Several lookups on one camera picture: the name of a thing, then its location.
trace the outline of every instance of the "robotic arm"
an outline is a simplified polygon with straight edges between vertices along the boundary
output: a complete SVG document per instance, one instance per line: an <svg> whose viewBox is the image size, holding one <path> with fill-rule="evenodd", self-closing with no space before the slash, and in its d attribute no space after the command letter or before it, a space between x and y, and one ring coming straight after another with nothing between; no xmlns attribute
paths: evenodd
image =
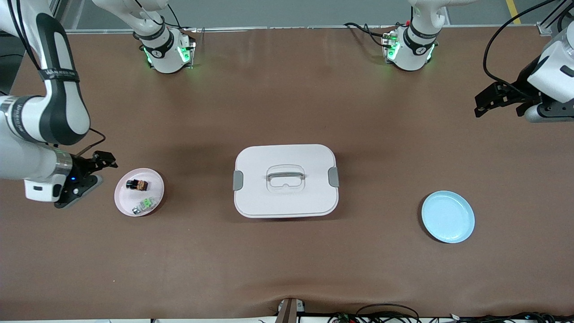
<svg viewBox="0 0 574 323"><path fill-rule="evenodd" d="M176 28L167 27L156 11L168 0L93 0L134 29L134 37L143 44L149 64L160 73L174 73L193 64L195 39Z"/></svg>
<svg viewBox="0 0 574 323"><path fill-rule="evenodd" d="M496 107L521 103L529 122L574 121L574 22L526 66L512 87L494 82L475 97L477 118Z"/></svg>
<svg viewBox="0 0 574 323"><path fill-rule="evenodd" d="M0 178L23 179L29 199L67 206L100 182L91 173L117 167L115 159L97 152L87 160L49 145L80 141L90 117L68 38L47 1L0 0L0 29L29 42L46 87L44 97L0 96Z"/></svg>
<svg viewBox="0 0 574 323"><path fill-rule="evenodd" d="M405 71L416 71L431 59L435 40L445 23L447 6L464 6L478 0L408 0L413 18L408 26L390 33L385 58Z"/></svg>

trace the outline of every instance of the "wire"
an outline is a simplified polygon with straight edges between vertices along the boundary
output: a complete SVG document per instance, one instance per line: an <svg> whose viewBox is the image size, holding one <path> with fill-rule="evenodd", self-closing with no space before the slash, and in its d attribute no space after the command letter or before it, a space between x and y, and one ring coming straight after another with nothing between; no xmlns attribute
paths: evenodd
<svg viewBox="0 0 574 323"><path fill-rule="evenodd" d="M574 315L553 316L548 313L522 312L512 316L461 317L457 323L507 323L514 322L514 320L533 320L537 323L556 323L556 321L566 323L574 320Z"/></svg>
<svg viewBox="0 0 574 323"><path fill-rule="evenodd" d="M32 60L32 63L34 63L34 65L36 66L36 69L40 70L40 66L38 65L38 62L36 61L36 58L34 57L34 54L32 53L32 49L30 47L30 44L28 43L28 39L25 37L25 30L24 29L24 23L22 20L22 10L20 8L20 0L16 0L16 7L18 10L18 15L20 18L20 24L18 24L18 21L16 20L16 13L14 11L14 5L12 4L13 0L8 0L8 11L10 12L10 17L12 18L12 23L14 24L14 29L16 30L16 32L18 33L18 37L20 38L20 41L22 41L22 45L24 46L24 49L28 52L28 56L30 56L30 60Z"/></svg>
<svg viewBox="0 0 574 323"><path fill-rule="evenodd" d="M26 47L26 51L28 52L28 56L32 60L32 63L36 66L37 70L41 70L36 57L34 56L34 52L32 52L32 46L30 46L30 41L28 40L28 35L26 34L26 28L24 27L24 17L22 16L22 7L20 0L16 0L16 10L18 11L18 20L20 22L20 28L22 29L22 40L25 42L24 46Z"/></svg>
<svg viewBox="0 0 574 323"><path fill-rule="evenodd" d="M377 37L383 37L383 34L379 34L379 33L374 33L374 32L372 32L371 29L369 29L369 25L365 24L364 27L361 27L361 26L357 25L357 24L354 23L354 22L348 22L348 23L346 23L346 24L344 24L344 25L347 26L347 27L349 27L349 26L357 27L357 28L359 28L359 30L362 31L363 33L369 34L369 36L371 36L371 39L372 39L377 45L379 45L379 46L381 46L381 47L385 47L385 48L390 48L389 45L379 43L379 42L375 39L375 36L377 36Z"/></svg>
<svg viewBox="0 0 574 323"><path fill-rule="evenodd" d="M552 10L552 12L550 12L550 13L548 14L548 16L546 16L546 18L544 18L544 20L542 20L542 22L541 22L540 24L541 24L541 25L545 25L545 24L546 24L546 21L547 21L548 19L550 19L550 17L551 17L560 7L562 7L563 4L565 4L565 3L568 2L568 1L570 1L570 0L562 0L562 2L560 2L560 4L557 5L557 6L554 8L554 10ZM558 16L554 17L554 19L553 19L548 25L554 24L554 22L556 21L556 19L558 19Z"/></svg>
<svg viewBox="0 0 574 323"><path fill-rule="evenodd" d="M347 26L347 27L349 27L349 26L357 27L357 28L359 28L359 30L362 31L363 33L367 33L367 34L369 33L366 29L364 29L363 27L357 25L357 24L354 23L354 22L348 22L348 23L344 24L343 26ZM374 33L374 32L371 32L371 34L372 34L373 36L383 37L383 34Z"/></svg>
<svg viewBox="0 0 574 323"><path fill-rule="evenodd" d="M155 23L156 23L156 25L159 25L159 26L161 26L161 25L163 25L163 24L164 24L164 21L163 21L163 20L164 20L164 18L163 18L163 17L161 17L161 20L162 20L162 22L161 22L161 23L159 23L159 22L155 21L155 20L154 20L154 19L153 19L153 18L152 18L152 17L149 15L148 11L144 9L144 7L142 6L142 4L141 4L141 3L140 3L138 0L134 0L134 1L135 1L135 2L138 4L138 6L139 6L139 7L140 7L140 8L143 10L143 12L145 12L145 14L147 15L147 17L148 17L148 18L150 18L150 19L151 19L153 22L155 22Z"/></svg>
<svg viewBox="0 0 574 323"><path fill-rule="evenodd" d="M558 29L558 32L562 31L562 22L564 20L564 17L566 16L570 16L572 17L572 15L570 15L570 10L572 10L574 8L574 3L571 3L568 7L566 7L566 9L564 9L564 11L560 14L560 16L558 17L558 22L556 23L556 28Z"/></svg>
<svg viewBox="0 0 574 323"><path fill-rule="evenodd" d="M179 23L179 19L177 19L176 13L173 12L173 9L172 9L171 5L169 5L169 3L168 3L168 8L169 8L169 11L172 12L173 18L176 19L177 27L178 27L178 28L181 28L181 25L180 25L180 23Z"/></svg>
<svg viewBox="0 0 574 323"><path fill-rule="evenodd" d="M20 57L24 57L24 55L22 55L22 54L7 54L7 55L0 55L0 57L8 57L8 56L20 56Z"/></svg>
<svg viewBox="0 0 574 323"><path fill-rule="evenodd" d="M398 319L398 320L401 320L402 322L404 322L404 321L403 321L403 318L407 318L407 319L409 320L409 322L410 322L410 319L411 319L411 318L414 318L414 319L417 321L417 323L421 323L420 316L418 315L418 312L417 312L417 311L415 311L414 309L412 309L412 308L410 308L410 307L408 307L408 306L400 305L400 304L393 304L393 303L379 303L379 304L366 305L366 306L363 306L362 308L358 309L357 312L355 313L355 315L358 316L359 313L360 313L362 310L364 310L364 309L368 309L368 308L370 308L370 307L381 307L381 306L400 307L400 308L403 308L403 309L407 309L407 310L413 312L415 316L408 315L408 314L403 314L403 313L396 312L396 311L382 311L382 312L371 313L371 314L369 315L369 317L372 317L372 316L374 316L374 317L376 317L376 318L379 318L379 317L389 317L388 320L393 319L393 318L396 318L396 319Z"/></svg>
<svg viewBox="0 0 574 323"><path fill-rule="evenodd" d="M488 71L488 68L486 67L486 61L488 59L488 52L490 50L490 47L492 46L492 42L496 39L496 37L501 33L502 29L504 29L506 26L510 25L514 20L516 20L517 18L520 18L522 16L524 16L525 14L534 11L542 6L545 6L551 2L554 2L556 0L546 0L543 2L540 2L537 5L534 5L524 11L522 11L521 13L517 14L516 16L512 17L510 20L508 20L507 22L505 22L500 28L498 28L498 30L494 33L494 35L492 36L492 38L490 38L490 41L488 42L488 44L486 45L486 49L484 50L484 57L482 59L482 68L484 69L484 73L486 73L486 75L488 75L489 78L496 80L504 85L506 85L507 87L513 89L514 91L516 91L517 93L519 93L521 96L523 96L526 99L533 99L531 96L525 94L524 92L522 92L521 90L517 89L515 86L513 86L512 84L510 84L509 82L493 75L490 71Z"/></svg>
<svg viewBox="0 0 574 323"><path fill-rule="evenodd" d="M373 33L371 32L371 29L369 29L369 26L368 26L367 24L365 24L364 27L365 27L365 29L367 29L367 32L369 33L369 36L371 36L371 39L375 42L375 44L377 44L377 45L379 45L379 46L381 46L381 47L384 47L384 48L391 48L390 45L386 45L386 44L379 43L379 42L375 39L375 37L373 36Z"/></svg>
<svg viewBox="0 0 574 323"><path fill-rule="evenodd" d="M87 152L88 150L90 150L90 149L92 149L93 147L95 147L95 146L97 146L97 145L103 143L103 142L106 140L106 136L105 136L103 133L97 131L97 130L94 129L94 128L90 128L90 130L93 131L93 132L95 132L95 133L97 133L97 134L99 134L99 135L102 137L102 139L99 140L99 141L96 141L95 143L93 143L93 144L91 144L91 145L85 147L84 149L82 149L79 153L76 154L76 157L80 157L81 155L83 155L83 154L84 154L85 152Z"/></svg>

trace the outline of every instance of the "gray side clip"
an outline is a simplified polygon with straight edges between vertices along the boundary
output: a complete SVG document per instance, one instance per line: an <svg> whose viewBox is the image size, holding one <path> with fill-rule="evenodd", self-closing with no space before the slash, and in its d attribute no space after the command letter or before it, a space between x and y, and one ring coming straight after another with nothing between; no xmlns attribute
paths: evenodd
<svg viewBox="0 0 574 323"><path fill-rule="evenodd" d="M233 172L233 190L239 191L243 188L243 173L241 171Z"/></svg>
<svg viewBox="0 0 574 323"><path fill-rule="evenodd" d="M339 187L339 172L337 171L337 167L329 168L327 175L329 177L329 185Z"/></svg>

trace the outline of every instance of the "light blue plate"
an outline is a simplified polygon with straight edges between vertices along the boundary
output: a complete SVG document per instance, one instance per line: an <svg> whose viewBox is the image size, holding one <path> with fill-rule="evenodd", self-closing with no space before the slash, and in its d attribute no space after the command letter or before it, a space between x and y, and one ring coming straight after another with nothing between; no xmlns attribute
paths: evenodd
<svg viewBox="0 0 574 323"><path fill-rule="evenodd" d="M474 212L459 194L438 191L422 204L422 222L435 238L446 243L459 243L474 230Z"/></svg>

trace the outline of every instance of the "box lid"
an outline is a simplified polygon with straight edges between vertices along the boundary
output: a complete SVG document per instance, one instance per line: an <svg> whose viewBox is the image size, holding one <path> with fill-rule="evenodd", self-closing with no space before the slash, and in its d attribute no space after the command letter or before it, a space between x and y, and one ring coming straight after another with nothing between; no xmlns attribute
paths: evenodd
<svg viewBox="0 0 574 323"><path fill-rule="evenodd" d="M338 187L335 155L323 145L249 147L235 161L235 207L246 217L323 216Z"/></svg>

